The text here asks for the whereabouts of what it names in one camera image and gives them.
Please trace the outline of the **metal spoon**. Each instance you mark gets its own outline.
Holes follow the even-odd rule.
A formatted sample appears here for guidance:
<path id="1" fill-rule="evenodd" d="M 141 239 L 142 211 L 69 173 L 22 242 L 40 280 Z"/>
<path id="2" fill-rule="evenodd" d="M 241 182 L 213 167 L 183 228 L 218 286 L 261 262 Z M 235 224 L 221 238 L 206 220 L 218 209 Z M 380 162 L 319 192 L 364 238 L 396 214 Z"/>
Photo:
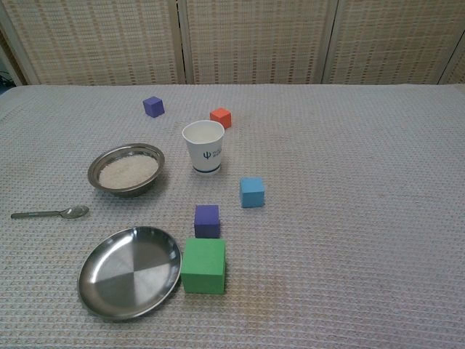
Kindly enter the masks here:
<path id="1" fill-rule="evenodd" d="M 61 217 L 64 219 L 76 219 L 83 217 L 89 212 L 89 208 L 84 205 L 72 206 L 62 211 L 45 212 L 22 212 L 11 214 L 12 219 L 36 218 L 36 217 Z"/>

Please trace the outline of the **white paper cup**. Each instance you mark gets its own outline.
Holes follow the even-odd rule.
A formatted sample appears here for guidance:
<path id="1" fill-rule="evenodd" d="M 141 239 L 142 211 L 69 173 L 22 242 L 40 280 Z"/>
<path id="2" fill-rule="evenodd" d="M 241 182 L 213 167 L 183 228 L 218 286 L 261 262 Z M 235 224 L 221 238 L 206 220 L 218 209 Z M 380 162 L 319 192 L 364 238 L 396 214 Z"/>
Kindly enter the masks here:
<path id="1" fill-rule="evenodd" d="M 193 169 L 200 175 L 219 171 L 222 162 L 222 141 L 225 128 L 217 121 L 200 120 L 182 130 Z"/>

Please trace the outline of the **steel bowl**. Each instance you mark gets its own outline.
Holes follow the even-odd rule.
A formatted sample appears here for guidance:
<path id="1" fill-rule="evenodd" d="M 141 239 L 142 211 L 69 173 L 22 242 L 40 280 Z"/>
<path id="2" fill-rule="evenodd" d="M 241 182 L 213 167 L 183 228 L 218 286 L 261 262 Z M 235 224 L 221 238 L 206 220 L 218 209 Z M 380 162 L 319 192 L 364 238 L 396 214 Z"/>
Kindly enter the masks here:
<path id="1" fill-rule="evenodd" d="M 134 187 L 123 189 L 110 189 L 102 187 L 100 185 L 99 174 L 106 165 L 120 158 L 134 155 L 150 156 L 158 162 L 159 168 L 156 171 L 156 173 L 152 175 L 151 178 Z M 102 192 L 110 193 L 114 196 L 120 196 L 125 198 L 140 196 L 143 193 L 147 192 L 153 186 L 153 184 L 155 183 L 155 179 L 163 170 L 164 163 L 165 156 L 163 152 L 153 145 L 148 145 L 145 143 L 131 143 L 121 145 L 119 147 L 104 152 L 95 160 L 93 160 L 92 164 L 88 169 L 88 180 L 90 184 L 94 186 L 96 189 L 101 190 Z"/>

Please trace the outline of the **steel plate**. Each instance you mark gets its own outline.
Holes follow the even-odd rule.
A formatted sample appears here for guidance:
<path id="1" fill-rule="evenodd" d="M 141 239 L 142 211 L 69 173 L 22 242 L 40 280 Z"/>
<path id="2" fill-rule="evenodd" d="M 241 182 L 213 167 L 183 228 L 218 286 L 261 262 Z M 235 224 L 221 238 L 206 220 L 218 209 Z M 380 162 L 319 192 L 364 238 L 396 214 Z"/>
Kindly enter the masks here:
<path id="1" fill-rule="evenodd" d="M 137 226 L 114 233 L 86 257 L 76 289 L 83 308 L 125 321 L 161 305 L 176 289 L 182 253 L 167 232 Z"/>

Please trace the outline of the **blue foam cube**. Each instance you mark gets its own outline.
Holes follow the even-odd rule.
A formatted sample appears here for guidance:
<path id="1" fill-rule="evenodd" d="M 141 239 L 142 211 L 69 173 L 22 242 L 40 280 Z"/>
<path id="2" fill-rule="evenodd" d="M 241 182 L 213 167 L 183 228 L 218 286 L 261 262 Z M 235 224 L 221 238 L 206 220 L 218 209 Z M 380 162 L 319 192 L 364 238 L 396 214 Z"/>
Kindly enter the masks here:
<path id="1" fill-rule="evenodd" d="M 243 208 L 264 206 L 264 183 L 261 177 L 240 179 L 240 203 Z"/>

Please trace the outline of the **large purple foam cube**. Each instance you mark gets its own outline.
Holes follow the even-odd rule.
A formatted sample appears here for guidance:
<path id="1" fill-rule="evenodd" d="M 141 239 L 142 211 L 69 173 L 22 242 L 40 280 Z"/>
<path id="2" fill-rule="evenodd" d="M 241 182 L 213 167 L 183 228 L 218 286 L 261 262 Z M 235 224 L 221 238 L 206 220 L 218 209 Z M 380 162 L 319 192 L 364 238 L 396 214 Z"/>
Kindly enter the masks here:
<path id="1" fill-rule="evenodd" d="M 194 230 L 196 238 L 219 238 L 219 206 L 197 205 L 195 207 Z"/>

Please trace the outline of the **orange foam cube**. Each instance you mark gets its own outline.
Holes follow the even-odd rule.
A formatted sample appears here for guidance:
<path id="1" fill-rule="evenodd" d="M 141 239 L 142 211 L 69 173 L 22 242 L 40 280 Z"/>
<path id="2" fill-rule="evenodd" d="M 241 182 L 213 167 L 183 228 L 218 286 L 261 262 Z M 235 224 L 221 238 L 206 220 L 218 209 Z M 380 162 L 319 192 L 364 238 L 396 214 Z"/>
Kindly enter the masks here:
<path id="1" fill-rule="evenodd" d="M 210 112 L 210 119 L 219 122 L 225 129 L 232 126 L 232 114 L 226 108 L 217 108 Z"/>

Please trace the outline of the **green foam cube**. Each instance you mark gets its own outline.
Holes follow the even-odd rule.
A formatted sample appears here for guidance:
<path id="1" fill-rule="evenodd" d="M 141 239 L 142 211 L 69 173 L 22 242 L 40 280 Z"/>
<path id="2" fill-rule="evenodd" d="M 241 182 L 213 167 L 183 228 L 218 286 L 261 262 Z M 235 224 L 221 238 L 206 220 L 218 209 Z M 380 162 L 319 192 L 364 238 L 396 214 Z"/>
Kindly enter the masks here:
<path id="1" fill-rule="evenodd" d="M 182 258 L 184 291 L 225 293 L 226 242 L 221 238 L 188 238 Z"/>

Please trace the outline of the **woven grey tablecloth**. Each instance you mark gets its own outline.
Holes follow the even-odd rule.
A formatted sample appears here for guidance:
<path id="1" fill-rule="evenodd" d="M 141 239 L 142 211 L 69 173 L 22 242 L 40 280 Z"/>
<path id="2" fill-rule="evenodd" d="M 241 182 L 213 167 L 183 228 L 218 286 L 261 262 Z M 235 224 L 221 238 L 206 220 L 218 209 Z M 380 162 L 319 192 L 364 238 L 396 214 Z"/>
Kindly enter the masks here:
<path id="1" fill-rule="evenodd" d="M 142 101 L 163 100 L 152 118 Z M 226 108 L 222 162 L 195 172 L 182 130 Z M 165 156 L 135 197 L 88 169 L 145 143 Z M 264 206 L 243 208 L 240 179 Z M 223 295 L 176 289 L 112 322 L 77 276 L 135 225 L 193 236 L 219 206 Z M 84 205 L 76 219 L 12 219 Z M 0 349 L 465 349 L 465 84 L 28 86 L 0 96 Z"/>

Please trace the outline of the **small purple foam cube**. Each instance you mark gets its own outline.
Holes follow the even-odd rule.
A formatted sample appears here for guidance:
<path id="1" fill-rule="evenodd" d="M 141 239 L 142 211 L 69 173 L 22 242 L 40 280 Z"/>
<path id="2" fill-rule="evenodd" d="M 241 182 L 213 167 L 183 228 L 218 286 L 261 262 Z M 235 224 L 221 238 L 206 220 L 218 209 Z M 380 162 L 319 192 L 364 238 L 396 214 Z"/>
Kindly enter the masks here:
<path id="1" fill-rule="evenodd" d="M 142 101 L 145 113 L 152 118 L 156 118 L 165 113 L 163 100 L 158 97 L 149 97 Z"/>

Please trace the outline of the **bamboo folding screen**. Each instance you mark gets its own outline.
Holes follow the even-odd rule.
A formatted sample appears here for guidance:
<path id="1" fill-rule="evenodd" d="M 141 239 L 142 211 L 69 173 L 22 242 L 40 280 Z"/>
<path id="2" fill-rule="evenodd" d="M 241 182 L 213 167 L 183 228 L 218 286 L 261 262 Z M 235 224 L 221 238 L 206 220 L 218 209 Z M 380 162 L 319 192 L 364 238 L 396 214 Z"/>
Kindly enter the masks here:
<path id="1" fill-rule="evenodd" d="M 465 84 L 465 0 L 0 0 L 21 84 Z"/>

